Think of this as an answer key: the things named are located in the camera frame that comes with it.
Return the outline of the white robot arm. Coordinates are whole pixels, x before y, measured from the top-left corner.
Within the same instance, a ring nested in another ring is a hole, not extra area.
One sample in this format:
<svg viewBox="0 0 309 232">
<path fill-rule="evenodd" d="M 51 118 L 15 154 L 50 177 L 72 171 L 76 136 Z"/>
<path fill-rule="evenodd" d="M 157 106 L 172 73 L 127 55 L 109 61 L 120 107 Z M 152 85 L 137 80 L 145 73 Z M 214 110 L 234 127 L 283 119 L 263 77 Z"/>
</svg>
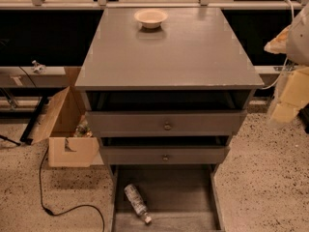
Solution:
<svg viewBox="0 0 309 232">
<path fill-rule="evenodd" d="M 264 51 L 283 53 L 296 64 L 293 71 L 280 73 L 275 97 L 267 113 L 270 125 L 291 123 L 298 112 L 309 104 L 309 4 L 293 18 L 289 26 L 265 45 Z"/>
</svg>

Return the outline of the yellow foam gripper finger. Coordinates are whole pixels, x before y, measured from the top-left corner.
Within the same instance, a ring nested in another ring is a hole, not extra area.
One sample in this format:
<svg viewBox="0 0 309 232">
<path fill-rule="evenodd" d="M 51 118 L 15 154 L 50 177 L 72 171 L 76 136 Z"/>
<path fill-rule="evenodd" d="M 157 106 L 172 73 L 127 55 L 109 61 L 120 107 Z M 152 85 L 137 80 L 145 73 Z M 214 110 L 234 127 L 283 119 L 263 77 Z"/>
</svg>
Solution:
<svg viewBox="0 0 309 232">
<path fill-rule="evenodd" d="M 285 54 L 287 52 L 287 39 L 290 27 L 284 28 L 275 38 L 268 42 L 264 51 L 273 54 Z"/>
<path fill-rule="evenodd" d="M 274 99 L 267 112 L 270 125 L 291 123 L 309 103 L 309 67 L 283 72 L 275 87 Z"/>
</svg>

